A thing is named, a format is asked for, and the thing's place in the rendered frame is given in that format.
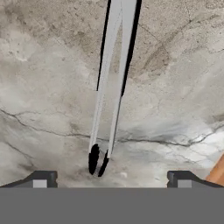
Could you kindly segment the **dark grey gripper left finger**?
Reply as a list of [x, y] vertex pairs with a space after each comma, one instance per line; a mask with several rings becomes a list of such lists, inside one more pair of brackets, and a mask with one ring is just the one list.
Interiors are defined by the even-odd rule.
[[57, 178], [56, 171], [34, 171], [26, 178], [3, 185], [3, 187], [57, 188]]

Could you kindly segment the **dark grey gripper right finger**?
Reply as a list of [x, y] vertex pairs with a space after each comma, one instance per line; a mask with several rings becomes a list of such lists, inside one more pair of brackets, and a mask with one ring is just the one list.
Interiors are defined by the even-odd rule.
[[191, 171], [168, 171], [167, 179], [167, 187], [171, 188], [222, 188], [222, 185], [201, 179]]

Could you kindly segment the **brown wooden cupboard front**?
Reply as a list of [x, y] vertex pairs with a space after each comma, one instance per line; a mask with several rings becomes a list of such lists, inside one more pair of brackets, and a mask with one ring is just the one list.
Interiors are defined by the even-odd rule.
[[206, 180], [224, 186], [224, 154], [207, 175]]

